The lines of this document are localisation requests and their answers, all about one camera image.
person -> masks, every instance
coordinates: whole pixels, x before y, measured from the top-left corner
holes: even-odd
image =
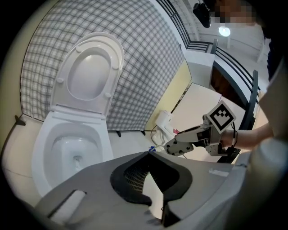
[[[261,0],[203,0],[203,2],[210,9],[213,16],[216,19],[220,19],[222,23],[244,23],[249,26],[254,26],[257,23],[262,27],[264,39],[271,39],[267,60],[270,81],[280,63],[283,52],[283,48],[280,46],[281,43],[274,36],[281,20],[279,17],[275,19],[275,17],[271,16],[271,13],[279,5],[263,4]],[[277,12],[283,15],[280,11],[281,7],[277,8]],[[261,141],[270,137],[273,137],[273,131],[269,123],[254,130],[238,130],[235,148],[251,150]],[[229,147],[232,145],[232,140],[233,131],[226,130],[221,137],[222,145]]]

toilet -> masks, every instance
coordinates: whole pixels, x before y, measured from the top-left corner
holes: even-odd
[[[103,32],[83,37],[66,55],[32,154],[41,197],[83,168],[113,159],[106,116],[123,64],[120,42]]]

black metal bracket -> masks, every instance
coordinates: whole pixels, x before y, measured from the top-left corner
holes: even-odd
[[[118,136],[121,137],[121,132],[120,131],[116,131]]]
[[[20,118],[16,115],[15,115],[15,120],[16,120],[17,125],[22,125],[22,126],[26,125],[26,123],[24,121],[20,120]]]

toilet seat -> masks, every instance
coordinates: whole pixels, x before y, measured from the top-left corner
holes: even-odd
[[[107,36],[83,38],[67,54],[54,82],[52,111],[65,106],[107,116],[124,60],[123,48]]]
[[[83,37],[66,55],[32,155],[41,197],[81,169],[114,158],[106,116],[123,63],[123,47],[106,33]]]

